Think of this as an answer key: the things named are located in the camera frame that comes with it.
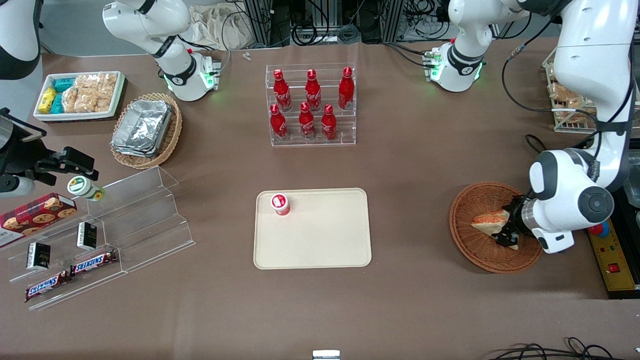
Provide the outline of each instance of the red cookie box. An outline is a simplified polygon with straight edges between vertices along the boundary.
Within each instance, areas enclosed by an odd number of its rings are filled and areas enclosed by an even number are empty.
[[[77,213],[76,203],[50,193],[0,215],[0,247]]]

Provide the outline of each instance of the yellow panel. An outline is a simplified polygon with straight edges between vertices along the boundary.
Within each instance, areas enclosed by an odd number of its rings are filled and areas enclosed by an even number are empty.
[[[607,220],[609,224],[609,234],[604,238],[589,233],[591,246],[598,259],[600,271],[604,278],[605,285],[609,291],[635,290],[636,284],[629,271],[627,260],[622,253],[616,231],[611,224],[611,220]],[[611,272],[609,265],[618,266],[620,272]]]

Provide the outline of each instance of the aluminum foil container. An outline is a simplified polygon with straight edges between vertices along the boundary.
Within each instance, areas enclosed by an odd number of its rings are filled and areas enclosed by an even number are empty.
[[[111,139],[121,154],[153,157],[157,155],[172,109],[164,101],[134,101]]]

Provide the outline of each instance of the cloth bag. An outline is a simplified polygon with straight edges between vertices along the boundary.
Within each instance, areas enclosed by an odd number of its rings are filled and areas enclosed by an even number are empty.
[[[191,42],[201,45],[215,45],[218,49],[243,49],[255,42],[249,28],[249,18],[244,12],[243,3],[218,3],[214,5],[192,5],[189,7],[193,36]],[[224,22],[224,44],[222,26]]]

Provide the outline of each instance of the green and white jar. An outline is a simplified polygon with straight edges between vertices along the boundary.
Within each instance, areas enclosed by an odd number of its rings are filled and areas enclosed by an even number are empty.
[[[84,176],[76,176],[67,184],[67,190],[75,196],[84,197],[89,201],[100,201],[104,197],[104,189],[93,184]]]

